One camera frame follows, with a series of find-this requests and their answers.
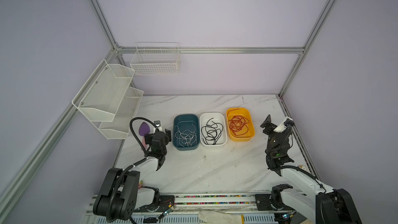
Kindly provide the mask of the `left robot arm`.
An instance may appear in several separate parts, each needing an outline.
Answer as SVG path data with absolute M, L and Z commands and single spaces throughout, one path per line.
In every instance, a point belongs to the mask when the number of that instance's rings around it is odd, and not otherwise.
M 153 131 L 144 135 L 144 141 L 139 139 L 133 129 L 133 122 L 136 120 L 143 120 L 153 126 Z M 160 205 L 159 189 L 143 186 L 141 181 L 164 164 L 166 147 L 172 140 L 172 132 L 162 129 L 160 121 L 152 122 L 144 117 L 133 118 L 129 126 L 144 152 L 144 157 L 125 169 L 108 170 L 93 205 L 94 215 L 105 217 L 108 223 L 128 220 L 139 208 L 154 211 Z

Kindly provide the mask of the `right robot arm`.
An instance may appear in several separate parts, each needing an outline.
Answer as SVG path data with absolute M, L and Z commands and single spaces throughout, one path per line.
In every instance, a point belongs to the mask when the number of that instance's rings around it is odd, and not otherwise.
M 272 207 L 280 210 L 288 206 L 314 224 L 360 224 L 361 218 L 348 191 L 323 183 L 289 157 L 289 138 L 294 126 L 290 117 L 276 125 L 270 115 L 260 125 L 268 136 L 265 150 L 268 169 L 289 181 L 272 188 Z

